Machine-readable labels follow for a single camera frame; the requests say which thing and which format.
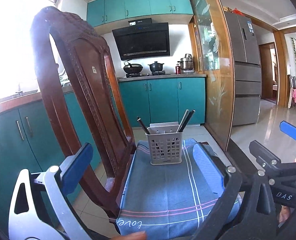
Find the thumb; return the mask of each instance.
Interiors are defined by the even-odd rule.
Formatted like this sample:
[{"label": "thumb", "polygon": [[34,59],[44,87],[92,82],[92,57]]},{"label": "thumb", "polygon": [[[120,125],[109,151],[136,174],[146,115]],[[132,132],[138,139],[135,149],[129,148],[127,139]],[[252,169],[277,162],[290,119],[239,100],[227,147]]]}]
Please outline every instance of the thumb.
[{"label": "thumb", "polygon": [[116,236],[112,238],[111,240],[146,240],[147,235],[145,231],[132,233],[127,236]]}]

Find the refrigerator handle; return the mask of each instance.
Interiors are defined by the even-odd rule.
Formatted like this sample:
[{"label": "refrigerator handle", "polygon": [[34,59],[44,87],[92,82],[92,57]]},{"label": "refrigerator handle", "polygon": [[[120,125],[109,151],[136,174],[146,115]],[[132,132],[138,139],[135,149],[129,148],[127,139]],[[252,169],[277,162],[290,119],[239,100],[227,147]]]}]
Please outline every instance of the refrigerator handle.
[{"label": "refrigerator handle", "polygon": [[243,28],[243,34],[244,34],[244,39],[246,40],[247,37],[246,37],[246,33],[245,33],[245,29]]}]

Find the black pot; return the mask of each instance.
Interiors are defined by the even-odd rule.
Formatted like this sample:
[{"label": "black pot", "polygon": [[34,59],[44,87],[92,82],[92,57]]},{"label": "black pot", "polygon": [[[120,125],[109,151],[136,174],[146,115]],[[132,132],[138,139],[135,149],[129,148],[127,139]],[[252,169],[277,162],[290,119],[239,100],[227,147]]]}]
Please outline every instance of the black pot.
[{"label": "black pot", "polygon": [[150,71],[151,72],[162,71],[163,64],[164,63],[158,63],[157,61],[155,61],[155,63],[149,64]]},{"label": "black pot", "polygon": [[128,65],[124,66],[124,71],[127,74],[138,74],[143,70],[143,66],[140,64],[131,64],[128,62]]}]

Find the doorway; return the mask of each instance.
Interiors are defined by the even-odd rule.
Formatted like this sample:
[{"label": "doorway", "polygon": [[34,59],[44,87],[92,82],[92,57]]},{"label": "doorway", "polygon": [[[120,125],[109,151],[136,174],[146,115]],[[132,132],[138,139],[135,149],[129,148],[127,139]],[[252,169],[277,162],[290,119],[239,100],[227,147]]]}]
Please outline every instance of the doorway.
[{"label": "doorway", "polygon": [[261,99],[277,103],[278,62],[275,43],[259,45],[261,57]]}]

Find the red bottle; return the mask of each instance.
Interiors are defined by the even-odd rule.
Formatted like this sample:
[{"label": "red bottle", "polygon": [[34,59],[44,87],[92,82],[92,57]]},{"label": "red bottle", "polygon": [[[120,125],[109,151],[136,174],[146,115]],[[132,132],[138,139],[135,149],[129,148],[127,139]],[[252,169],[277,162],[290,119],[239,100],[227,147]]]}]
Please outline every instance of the red bottle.
[{"label": "red bottle", "polygon": [[180,74],[180,66],[179,66],[178,63],[177,63],[177,65],[176,65],[176,74],[177,74],[177,75]]}]

